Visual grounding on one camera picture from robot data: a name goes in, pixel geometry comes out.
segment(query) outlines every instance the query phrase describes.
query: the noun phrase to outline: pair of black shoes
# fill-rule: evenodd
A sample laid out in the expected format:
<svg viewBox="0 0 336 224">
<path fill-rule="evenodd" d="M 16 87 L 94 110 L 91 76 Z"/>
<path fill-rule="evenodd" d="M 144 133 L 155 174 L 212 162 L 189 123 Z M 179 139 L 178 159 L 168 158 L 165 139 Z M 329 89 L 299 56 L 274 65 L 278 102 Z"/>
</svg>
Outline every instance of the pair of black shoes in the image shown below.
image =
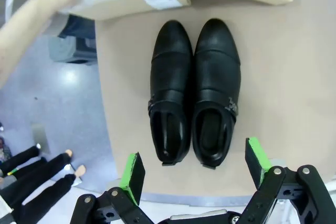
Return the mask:
<svg viewBox="0 0 336 224">
<path fill-rule="evenodd" d="M 219 19 L 209 20 L 195 55 L 183 26 L 171 20 L 160 30 L 151 69 L 149 116 L 156 154 L 175 165 L 189 151 L 215 168 L 225 159 L 238 114 L 240 59 Z"/>
</svg>

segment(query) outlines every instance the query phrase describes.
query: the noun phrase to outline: bolt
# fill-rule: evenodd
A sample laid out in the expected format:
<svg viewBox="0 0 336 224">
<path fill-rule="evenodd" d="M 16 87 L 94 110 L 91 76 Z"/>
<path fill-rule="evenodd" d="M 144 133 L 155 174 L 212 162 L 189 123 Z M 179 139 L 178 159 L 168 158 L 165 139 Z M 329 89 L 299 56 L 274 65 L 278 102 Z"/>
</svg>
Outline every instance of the bolt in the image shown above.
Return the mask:
<svg viewBox="0 0 336 224">
<path fill-rule="evenodd" d="M 304 169 L 303 169 L 303 173 L 304 173 L 304 174 L 309 174 L 309 173 L 310 173 L 310 171 L 309 171 L 309 169 L 308 169 L 308 168 L 304 168 Z"/>
<path fill-rule="evenodd" d="M 280 175 L 281 174 L 281 170 L 279 168 L 275 168 L 274 169 L 274 174 L 275 175 Z"/>
<path fill-rule="evenodd" d="M 239 220 L 239 216 L 233 217 L 232 221 L 231 221 L 231 224 L 236 224 L 238 220 Z"/>
</svg>

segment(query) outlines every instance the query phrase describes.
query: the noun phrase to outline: shoe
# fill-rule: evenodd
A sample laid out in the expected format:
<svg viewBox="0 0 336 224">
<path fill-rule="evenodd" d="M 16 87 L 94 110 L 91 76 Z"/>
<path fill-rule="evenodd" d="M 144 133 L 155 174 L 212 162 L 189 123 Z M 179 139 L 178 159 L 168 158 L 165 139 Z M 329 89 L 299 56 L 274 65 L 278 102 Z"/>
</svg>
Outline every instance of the shoe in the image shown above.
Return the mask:
<svg viewBox="0 0 336 224">
<path fill-rule="evenodd" d="M 216 168 L 225 159 L 238 115 L 240 59 L 234 39 L 219 19 L 203 27 L 195 51 L 193 147 L 198 160 Z"/>
<path fill-rule="evenodd" d="M 175 165 L 189 151 L 192 47 L 183 26 L 168 21 L 157 36 L 151 69 L 148 111 L 156 154 Z"/>
</svg>

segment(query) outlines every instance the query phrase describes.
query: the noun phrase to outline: bare foot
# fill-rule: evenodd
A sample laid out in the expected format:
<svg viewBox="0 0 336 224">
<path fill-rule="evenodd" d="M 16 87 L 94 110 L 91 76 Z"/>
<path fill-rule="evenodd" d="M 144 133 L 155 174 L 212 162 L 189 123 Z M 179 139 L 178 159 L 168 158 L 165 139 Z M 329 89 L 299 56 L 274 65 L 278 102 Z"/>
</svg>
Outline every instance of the bare foot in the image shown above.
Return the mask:
<svg viewBox="0 0 336 224">
<path fill-rule="evenodd" d="M 68 154 L 69 157 L 72 157 L 72 150 L 66 150 L 65 153 Z"/>
<path fill-rule="evenodd" d="M 85 166 L 81 165 L 75 171 L 75 176 L 78 178 L 78 177 L 83 176 L 85 173 L 86 173 L 86 168 Z"/>
</svg>

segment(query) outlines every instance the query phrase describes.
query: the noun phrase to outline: person's leg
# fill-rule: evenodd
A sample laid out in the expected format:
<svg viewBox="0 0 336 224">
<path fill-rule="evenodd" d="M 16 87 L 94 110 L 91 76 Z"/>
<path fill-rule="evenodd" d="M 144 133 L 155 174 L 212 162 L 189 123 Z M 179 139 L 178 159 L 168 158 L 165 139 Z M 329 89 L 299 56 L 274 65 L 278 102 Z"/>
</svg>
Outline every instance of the person's leg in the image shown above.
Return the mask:
<svg viewBox="0 0 336 224">
<path fill-rule="evenodd" d="M 53 160 L 35 169 L 31 173 L 22 177 L 10 186 L 0 191 L 0 196 L 7 204 L 16 209 L 21 206 L 22 202 L 40 185 L 48 179 L 54 177 L 65 165 L 70 163 L 70 156 L 63 153 L 55 157 Z"/>
<path fill-rule="evenodd" d="M 0 164 L 0 170 L 1 170 L 0 175 L 6 176 L 7 173 L 14 170 L 17 166 L 24 164 L 31 158 L 37 157 L 38 155 L 39 155 L 39 148 L 37 148 L 36 146 L 33 146 L 27 149 L 26 151 L 15 155 L 10 160 Z"/>
<path fill-rule="evenodd" d="M 16 180 L 19 180 L 20 178 L 26 176 L 28 173 L 31 173 L 35 169 L 42 167 L 46 163 L 47 160 L 44 157 L 42 157 L 39 161 L 36 161 L 30 165 L 27 165 L 17 170 L 15 173 L 13 173 L 13 176 L 16 177 Z"/>
<path fill-rule="evenodd" d="M 54 185 L 45 189 L 36 198 L 19 210 L 14 210 L 12 216 L 17 224 L 36 224 L 44 215 L 71 189 L 76 177 L 85 173 L 85 167 L 80 166 L 75 174 L 68 174 Z"/>
</svg>

